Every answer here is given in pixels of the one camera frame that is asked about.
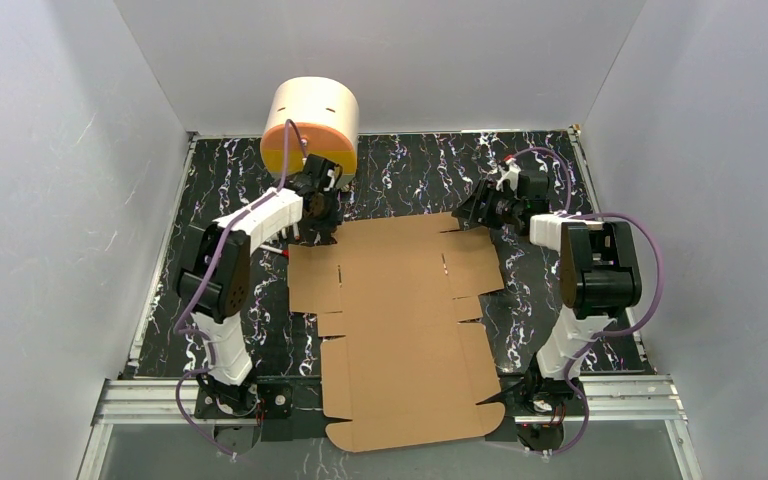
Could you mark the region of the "round white drawer cabinet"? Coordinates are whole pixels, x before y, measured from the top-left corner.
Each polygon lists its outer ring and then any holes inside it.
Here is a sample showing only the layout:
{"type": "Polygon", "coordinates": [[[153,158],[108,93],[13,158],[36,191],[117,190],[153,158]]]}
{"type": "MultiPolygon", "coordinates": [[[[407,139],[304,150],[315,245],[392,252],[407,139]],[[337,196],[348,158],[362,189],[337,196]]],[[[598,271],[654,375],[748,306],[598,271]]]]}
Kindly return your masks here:
{"type": "Polygon", "coordinates": [[[302,154],[324,157],[342,167],[336,183],[343,189],[358,170],[359,104],[342,83],[315,76],[289,79],[278,86],[260,141],[260,155],[266,170],[281,176],[284,152],[288,174],[303,167],[302,154]],[[285,122],[290,119],[299,132],[289,132],[284,146],[285,122]]]}

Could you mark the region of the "brown cardboard box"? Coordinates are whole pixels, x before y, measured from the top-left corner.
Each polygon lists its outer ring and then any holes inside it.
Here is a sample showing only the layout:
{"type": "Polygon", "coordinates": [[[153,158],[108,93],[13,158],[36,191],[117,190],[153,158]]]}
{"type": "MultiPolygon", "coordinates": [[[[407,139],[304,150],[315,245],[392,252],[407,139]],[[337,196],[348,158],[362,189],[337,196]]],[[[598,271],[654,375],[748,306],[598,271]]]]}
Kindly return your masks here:
{"type": "Polygon", "coordinates": [[[289,249],[289,307],[312,314],[321,338],[321,384],[336,408],[362,394],[421,388],[450,399],[441,413],[359,418],[326,426],[358,453],[487,435],[505,408],[479,298],[501,290],[499,258],[484,227],[448,213],[350,221],[336,244],[289,249]]]}

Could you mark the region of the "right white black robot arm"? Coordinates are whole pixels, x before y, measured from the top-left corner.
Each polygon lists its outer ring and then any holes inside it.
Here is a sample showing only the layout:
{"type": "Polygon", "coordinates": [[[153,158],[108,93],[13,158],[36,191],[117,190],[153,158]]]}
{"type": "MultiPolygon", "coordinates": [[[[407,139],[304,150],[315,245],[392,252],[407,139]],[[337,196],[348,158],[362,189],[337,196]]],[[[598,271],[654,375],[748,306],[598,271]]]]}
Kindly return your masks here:
{"type": "Polygon", "coordinates": [[[558,253],[563,306],[546,343],[534,355],[521,389],[525,405],[550,413],[580,387],[586,352],[598,335],[641,297],[637,254],[626,222],[599,222],[551,213],[543,172],[510,168],[483,179],[452,214],[469,225],[505,225],[533,245],[558,253]]]}

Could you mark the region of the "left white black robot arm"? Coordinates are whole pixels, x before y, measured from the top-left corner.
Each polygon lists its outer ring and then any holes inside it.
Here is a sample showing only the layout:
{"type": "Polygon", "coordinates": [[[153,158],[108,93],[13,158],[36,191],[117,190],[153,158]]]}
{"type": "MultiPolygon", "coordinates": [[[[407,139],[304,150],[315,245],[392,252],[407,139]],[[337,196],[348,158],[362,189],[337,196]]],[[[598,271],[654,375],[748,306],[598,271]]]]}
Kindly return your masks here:
{"type": "Polygon", "coordinates": [[[235,416],[250,414],[259,400],[257,387],[246,381],[253,362],[240,316],[250,292],[251,256],[263,244],[303,230],[332,234],[341,222],[343,176],[342,166],[309,154],[301,171],[283,173],[250,204],[205,227],[193,225],[185,236],[173,284],[185,306],[174,331],[202,341],[207,365],[200,372],[224,385],[220,403],[235,416]]]}

